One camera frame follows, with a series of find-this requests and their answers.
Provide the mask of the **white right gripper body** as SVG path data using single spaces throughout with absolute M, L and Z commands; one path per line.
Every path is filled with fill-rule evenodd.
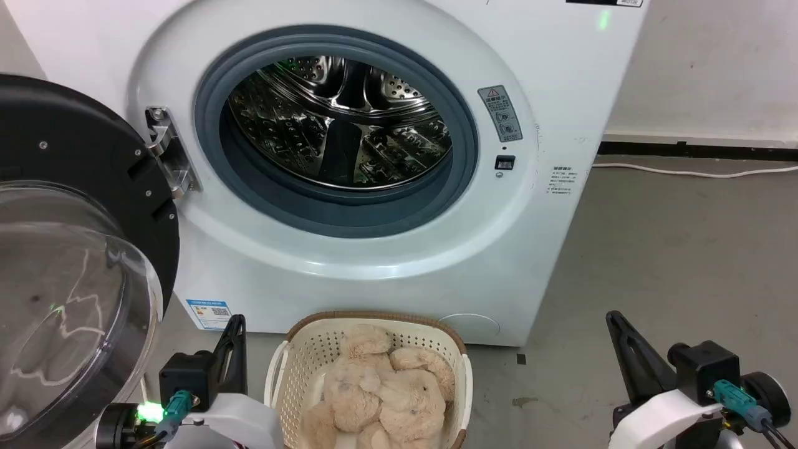
M 610 436 L 610 448 L 726 448 L 722 406 L 714 393 L 701 405 L 680 390 L 653 396 L 622 418 Z

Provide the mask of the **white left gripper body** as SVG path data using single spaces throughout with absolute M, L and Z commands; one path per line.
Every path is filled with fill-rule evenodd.
M 216 396 L 205 412 L 191 412 L 165 448 L 283 448 L 279 412 L 243 394 Z

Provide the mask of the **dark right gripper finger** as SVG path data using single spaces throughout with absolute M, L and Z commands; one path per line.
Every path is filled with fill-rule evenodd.
M 641 405 L 655 395 L 655 378 L 647 360 L 646 344 L 621 312 L 608 312 L 606 321 L 629 402 Z
M 653 377 L 655 378 L 655 395 L 653 396 L 667 392 L 668 390 L 676 389 L 675 371 L 670 364 L 656 352 L 647 339 L 643 336 L 642 338 L 648 350 L 647 360 L 653 372 Z

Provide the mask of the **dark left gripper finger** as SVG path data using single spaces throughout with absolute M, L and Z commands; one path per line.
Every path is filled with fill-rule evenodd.
M 243 314 L 231 316 L 226 336 L 226 392 L 247 395 L 247 322 Z
M 212 378 L 216 381 L 216 390 L 219 393 L 238 392 L 237 341 L 238 318 L 230 317 L 214 349 L 216 365 Z

